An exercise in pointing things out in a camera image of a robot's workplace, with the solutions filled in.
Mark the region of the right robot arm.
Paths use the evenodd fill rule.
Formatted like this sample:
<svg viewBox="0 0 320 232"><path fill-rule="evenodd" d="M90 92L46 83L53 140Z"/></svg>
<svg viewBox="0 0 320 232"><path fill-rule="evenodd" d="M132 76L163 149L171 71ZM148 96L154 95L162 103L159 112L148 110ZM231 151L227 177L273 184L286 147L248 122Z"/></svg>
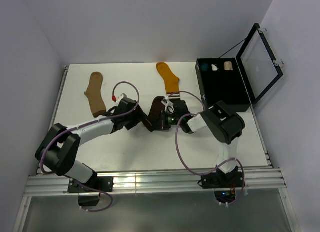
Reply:
<svg viewBox="0 0 320 232"><path fill-rule="evenodd" d="M209 128L218 141L217 183L223 187L229 186L238 171L237 147L246 126L242 117L223 101L197 114L191 114L184 100L172 103L163 99L162 103L164 109L160 112L155 129L169 130L175 125L183 132L193 134L200 129Z"/></svg>

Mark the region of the tan ribbed sock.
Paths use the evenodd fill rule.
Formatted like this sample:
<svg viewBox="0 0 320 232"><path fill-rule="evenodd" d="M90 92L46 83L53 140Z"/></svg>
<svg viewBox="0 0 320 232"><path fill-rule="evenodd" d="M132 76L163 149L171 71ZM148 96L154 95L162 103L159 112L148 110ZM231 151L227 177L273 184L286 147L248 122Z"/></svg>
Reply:
<svg viewBox="0 0 320 232"><path fill-rule="evenodd" d="M96 71L91 73L88 87L86 91L84 91L94 118L102 115L107 111L101 94L103 79L104 78L101 72Z"/></svg>

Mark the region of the glass box lid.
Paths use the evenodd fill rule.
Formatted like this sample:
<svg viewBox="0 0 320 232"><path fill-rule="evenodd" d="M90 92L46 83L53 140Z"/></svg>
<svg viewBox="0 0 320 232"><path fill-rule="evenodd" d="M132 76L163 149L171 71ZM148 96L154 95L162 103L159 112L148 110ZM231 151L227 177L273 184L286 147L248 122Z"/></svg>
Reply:
<svg viewBox="0 0 320 232"><path fill-rule="evenodd" d="M283 60L276 58L266 33L267 29L255 23L235 57L252 104L284 75Z"/></svg>

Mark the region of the aluminium front frame rails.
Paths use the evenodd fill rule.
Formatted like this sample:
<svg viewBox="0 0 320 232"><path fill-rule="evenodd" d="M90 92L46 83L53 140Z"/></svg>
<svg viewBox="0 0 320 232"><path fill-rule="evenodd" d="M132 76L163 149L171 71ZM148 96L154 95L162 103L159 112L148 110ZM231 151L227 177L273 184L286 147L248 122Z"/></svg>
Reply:
<svg viewBox="0 0 320 232"><path fill-rule="evenodd" d="M111 195L143 193L205 192L198 185L199 176L186 170L159 170L142 172L103 172L99 177L113 177ZM70 192L74 185L66 177L57 175L31 176L23 196L96 195L90 190ZM250 189L286 188L279 168L249 168L245 170L245 191Z"/></svg>

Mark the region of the aluminium table edge rail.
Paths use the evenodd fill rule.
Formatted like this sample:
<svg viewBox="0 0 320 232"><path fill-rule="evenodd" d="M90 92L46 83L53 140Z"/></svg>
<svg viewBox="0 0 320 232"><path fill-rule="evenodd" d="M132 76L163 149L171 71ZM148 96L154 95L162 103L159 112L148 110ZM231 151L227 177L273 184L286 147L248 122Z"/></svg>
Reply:
<svg viewBox="0 0 320 232"><path fill-rule="evenodd" d="M67 75L68 75L69 67L70 67L70 65L65 65L64 66L64 72L63 72L62 80L61 80L61 83L60 83L57 99L56 99L56 102L55 102L53 114L52 114L52 117L51 117L49 129L51 129L51 127L53 126L53 124L55 122L55 118L57 116L57 112L58 112L58 109L59 109L59 104L60 104L60 100L61 100L62 93L63 93L63 90L64 90L64 86L65 86L66 78L67 78ZM44 154L44 152L45 152L45 149L43 149L40 152L39 166L38 166L38 171L37 171L36 174L44 174L44 175L52 174L52 171L45 171L45 165L44 165L44 162L43 162L43 154Z"/></svg>

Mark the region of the white rolled sock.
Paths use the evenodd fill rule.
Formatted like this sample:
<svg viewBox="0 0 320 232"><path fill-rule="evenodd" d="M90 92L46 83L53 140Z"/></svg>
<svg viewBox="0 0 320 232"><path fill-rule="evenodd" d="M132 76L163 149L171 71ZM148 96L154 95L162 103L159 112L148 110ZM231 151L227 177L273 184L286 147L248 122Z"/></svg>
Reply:
<svg viewBox="0 0 320 232"><path fill-rule="evenodd" d="M215 64L212 64L211 67L212 67L213 71L217 71L218 70L218 67Z"/></svg>

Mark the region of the dark brown striped-cuff sock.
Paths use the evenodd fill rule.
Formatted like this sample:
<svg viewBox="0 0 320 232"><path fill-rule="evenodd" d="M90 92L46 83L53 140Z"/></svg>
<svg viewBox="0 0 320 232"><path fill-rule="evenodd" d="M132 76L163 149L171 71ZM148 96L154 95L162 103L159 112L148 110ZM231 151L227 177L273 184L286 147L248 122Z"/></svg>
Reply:
<svg viewBox="0 0 320 232"><path fill-rule="evenodd" d="M165 105L162 103L164 96L156 96L152 102L148 115L142 120L143 125L148 131L153 132L156 130L163 130L162 112Z"/></svg>

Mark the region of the beige rolled sock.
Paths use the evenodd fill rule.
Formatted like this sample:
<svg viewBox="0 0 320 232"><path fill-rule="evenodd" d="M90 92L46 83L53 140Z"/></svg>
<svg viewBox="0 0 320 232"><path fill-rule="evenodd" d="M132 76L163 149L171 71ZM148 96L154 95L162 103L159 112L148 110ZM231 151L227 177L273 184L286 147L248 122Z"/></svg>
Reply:
<svg viewBox="0 0 320 232"><path fill-rule="evenodd" d="M233 69L233 63L232 63L232 61L226 61L226 62L224 62L224 69L225 69L226 71L233 71L234 69Z"/></svg>

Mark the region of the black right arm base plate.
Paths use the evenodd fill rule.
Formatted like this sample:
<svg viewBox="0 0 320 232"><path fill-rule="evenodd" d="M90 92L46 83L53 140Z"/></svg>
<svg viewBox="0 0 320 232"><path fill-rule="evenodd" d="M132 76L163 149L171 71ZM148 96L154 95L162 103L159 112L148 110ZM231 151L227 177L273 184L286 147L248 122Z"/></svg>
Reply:
<svg viewBox="0 0 320 232"><path fill-rule="evenodd" d="M241 172L224 174L218 171L202 176L198 181L198 185L203 189L242 188L243 182L244 179Z"/></svg>

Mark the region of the black storage box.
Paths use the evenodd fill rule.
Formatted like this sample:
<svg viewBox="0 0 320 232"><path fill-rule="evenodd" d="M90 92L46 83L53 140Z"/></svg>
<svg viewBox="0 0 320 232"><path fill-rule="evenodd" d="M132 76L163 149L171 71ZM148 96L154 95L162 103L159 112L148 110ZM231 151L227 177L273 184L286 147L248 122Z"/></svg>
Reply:
<svg viewBox="0 0 320 232"><path fill-rule="evenodd" d="M224 69L224 62L232 61L233 71ZM208 63L208 71L201 65ZM212 70L212 64L218 67ZM236 112L245 112L251 103L235 58L198 58L195 65L202 102L207 108L222 100Z"/></svg>

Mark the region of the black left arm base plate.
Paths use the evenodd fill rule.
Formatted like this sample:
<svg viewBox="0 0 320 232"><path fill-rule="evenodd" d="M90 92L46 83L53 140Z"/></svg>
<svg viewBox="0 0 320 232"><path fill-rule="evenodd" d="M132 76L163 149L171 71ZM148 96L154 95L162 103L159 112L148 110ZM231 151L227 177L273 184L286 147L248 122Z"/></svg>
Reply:
<svg viewBox="0 0 320 232"><path fill-rule="evenodd" d="M103 192L112 192L114 185L114 177L113 176L97 176L87 183L84 183L85 186L103 191ZM83 188L74 180L69 181L68 185L68 193L86 193L93 192L91 189Z"/></svg>

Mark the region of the mustard yellow striped-cuff sock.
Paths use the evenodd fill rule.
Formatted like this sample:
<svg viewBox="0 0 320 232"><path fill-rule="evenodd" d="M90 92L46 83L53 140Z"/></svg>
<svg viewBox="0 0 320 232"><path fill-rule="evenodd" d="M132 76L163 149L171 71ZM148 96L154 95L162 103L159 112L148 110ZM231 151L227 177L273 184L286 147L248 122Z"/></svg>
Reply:
<svg viewBox="0 0 320 232"><path fill-rule="evenodd" d="M180 100L179 77L172 72L168 64L165 62L158 62L156 64L156 69L164 80L167 95L172 94L172 96L170 96L170 100Z"/></svg>

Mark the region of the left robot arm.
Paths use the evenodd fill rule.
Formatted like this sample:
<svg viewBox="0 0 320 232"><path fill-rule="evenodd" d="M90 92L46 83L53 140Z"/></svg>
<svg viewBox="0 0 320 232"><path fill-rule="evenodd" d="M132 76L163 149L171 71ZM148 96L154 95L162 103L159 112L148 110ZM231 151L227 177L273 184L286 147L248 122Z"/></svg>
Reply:
<svg viewBox="0 0 320 232"><path fill-rule="evenodd" d="M146 117L137 101L123 97L110 112L91 121L73 126L54 124L37 149L35 157L41 166L46 166L54 174L75 179L85 191L93 191L98 184L96 172L77 161L79 147L123 128L130 130Z"/></svg>

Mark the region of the teal rolled sock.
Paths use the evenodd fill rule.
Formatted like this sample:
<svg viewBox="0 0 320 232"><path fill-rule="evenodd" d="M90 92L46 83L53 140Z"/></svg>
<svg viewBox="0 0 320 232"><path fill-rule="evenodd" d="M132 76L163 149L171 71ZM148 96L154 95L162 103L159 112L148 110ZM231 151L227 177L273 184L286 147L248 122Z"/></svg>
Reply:
<svg viewBox="0 0 320 232"><path fill-rule="evenodd" d="M208 63L203 63L200 68L202 71L208 71L209 65L208 65Z"/></svg>

